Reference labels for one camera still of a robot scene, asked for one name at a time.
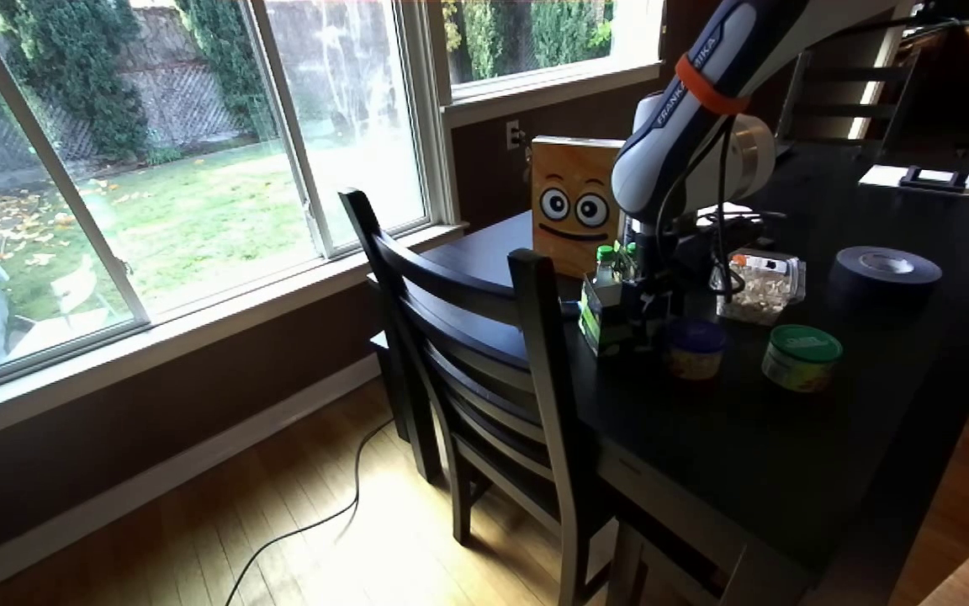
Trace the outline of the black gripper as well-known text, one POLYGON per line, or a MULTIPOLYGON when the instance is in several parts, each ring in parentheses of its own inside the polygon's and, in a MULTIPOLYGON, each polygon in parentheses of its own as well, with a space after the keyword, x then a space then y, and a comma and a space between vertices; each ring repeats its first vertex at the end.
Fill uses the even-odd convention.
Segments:
POLYGON ((626 227, 636 245, 633 283, 644 292, 728 292, 728 245, 711 218, 680 215, 655 224, 633 218, 626 227))

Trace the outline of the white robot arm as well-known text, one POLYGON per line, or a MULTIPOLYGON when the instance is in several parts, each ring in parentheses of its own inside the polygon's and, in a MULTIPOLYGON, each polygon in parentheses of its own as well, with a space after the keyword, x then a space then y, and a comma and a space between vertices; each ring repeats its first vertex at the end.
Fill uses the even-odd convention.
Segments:
POLYGON ((667 287, 660 251, 680 188, 728 117, 800 50, 890 15, 895 0, 720 0, 696 42, 674 61, 660 96, 641 101, 633 135, 611 164, 611 195, 636 227, 641 280, 667 287))

